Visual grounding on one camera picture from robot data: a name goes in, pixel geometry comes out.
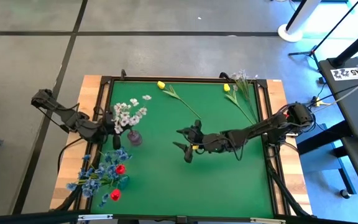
white sticker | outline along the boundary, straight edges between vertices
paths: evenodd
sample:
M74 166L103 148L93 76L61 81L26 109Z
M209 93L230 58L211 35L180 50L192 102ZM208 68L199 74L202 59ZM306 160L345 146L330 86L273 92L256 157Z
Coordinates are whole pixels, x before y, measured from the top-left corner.
M331 73L335 81L358 79L358 68L332 69Z
M358 79L358 66L354 68L332 69L331 73L335 81Z

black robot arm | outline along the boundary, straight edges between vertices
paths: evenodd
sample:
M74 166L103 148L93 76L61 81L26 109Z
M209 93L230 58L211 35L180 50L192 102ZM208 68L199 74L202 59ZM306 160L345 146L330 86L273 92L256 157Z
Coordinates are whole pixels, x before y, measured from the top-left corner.
M110 111L106 111L103 114L103 117L97 122L94 123L89 120L89 116L82 112L78 112L73 108L66 108L56 101L52 96L52 91L50 90L39 90L32 99L31 105L36 108L43 108L46 110L51 110L55 114L59 115L60 119L64 123L61 126L63 129L79 133L81 138L85 141L91 143L102 143L105 142L108 138L108 135L113 135L112 143L113 148L119 149L121 147L120 135L123 133L117 134L114 130L114 116ZM123 127L123 130L131 128L129 125Z
M221 131L219 134L203 134L201 121L196 120L195 125L178 130L190 146L174 142L185 152L185 161L191 163L193 151L202 154L205 151L212 153L234 152L248 142L248 140L267 133L268 143L279 146L289 132L300 133L302 129L311 126L313 117L307 107L300 103L286 105L271 118L244 129Z

floor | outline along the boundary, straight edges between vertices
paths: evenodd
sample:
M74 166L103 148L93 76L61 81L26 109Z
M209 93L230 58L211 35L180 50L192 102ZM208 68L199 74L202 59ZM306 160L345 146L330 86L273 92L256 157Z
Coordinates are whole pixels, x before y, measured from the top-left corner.
M47 131L41 128L43 116L30 105L40 88L53 88L61 104L74 105L83 75L118 75L125 68L128 75L197 77L245 69L251 76L283 80L288 102L307 102L321 89L316 83L320 74L314 62L287 54L312 48L332 22L310 19L303 40L285 42L277 37L276 30L293 14L288 1L84 2L0 0L0 138L4 140L0 147L0 215L11 213L30 155L40 149L23 212L44 212L49 207L57 156L67 135L54 124ZM81 16L77 19L81 4L85 10L82 20ZM325 15L333 7L337 14L348 9L344 4L320 4L317 13ZM320 60L337 56L357 37L354 22L345 23L353 32L335 33L317 51ZM323 24L321 29L317 29L319 24ZM136 31L172 33L158 36ZM195 35L199 31L210 33ZM222 36L217 31L238 36ZM329 94L325 87L321 96ZM328 126L342 119L336 106L317 115L318 122ZM44 142L39 140L43 135ZM344 162L358 193L357 175L349 160ZM337 171L308 173L305 179L315 215L358 222L358 194L349 200L335 194L344 188Z

flower stem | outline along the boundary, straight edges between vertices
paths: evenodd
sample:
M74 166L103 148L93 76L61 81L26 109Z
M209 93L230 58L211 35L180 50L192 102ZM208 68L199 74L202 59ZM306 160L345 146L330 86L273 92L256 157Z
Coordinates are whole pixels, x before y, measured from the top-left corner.
M247 119L249 120L249 122L251 122L251 124L254 124L251 119L249 119L248 115L246 114L246 112L244 112L244 110L242 110L242 108L240 107L240 105L237 104L237 107L241 110L241 112L247 117Z
M184 102L183 99L179 98L179 100L184 103L195 115L197 115L199 119L201 119L201 117L193 109L191 109L191 107L186 102Z

floor tile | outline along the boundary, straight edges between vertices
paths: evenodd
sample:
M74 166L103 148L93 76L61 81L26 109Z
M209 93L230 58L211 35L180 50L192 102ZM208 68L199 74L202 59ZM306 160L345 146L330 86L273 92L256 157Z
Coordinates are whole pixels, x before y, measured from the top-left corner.
M74 28L81 0L0 0L0 30Z
M52 88L67 37L0 37L0 215L9 213L40 126L31 106L40 88Z
M99 0L88 3L80 30L275 32L292 14L287 2L269 0Z

